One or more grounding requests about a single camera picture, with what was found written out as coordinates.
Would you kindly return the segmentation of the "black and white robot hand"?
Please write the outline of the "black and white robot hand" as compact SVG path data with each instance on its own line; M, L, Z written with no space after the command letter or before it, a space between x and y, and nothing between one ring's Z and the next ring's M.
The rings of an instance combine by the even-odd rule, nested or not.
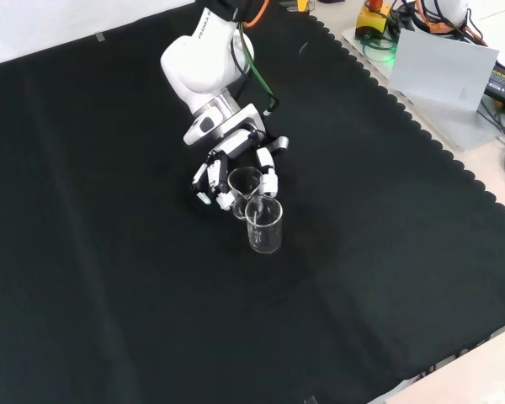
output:
M238 129L215 146L199 167L191 181L191 189L206 205L216 203L222 210L234 209L245 194L230 185L231 163L253 152L259 172L259 184L252 188L262 195L274 198L279 192L274 155L289 146L285 136L269 138L262 130Z

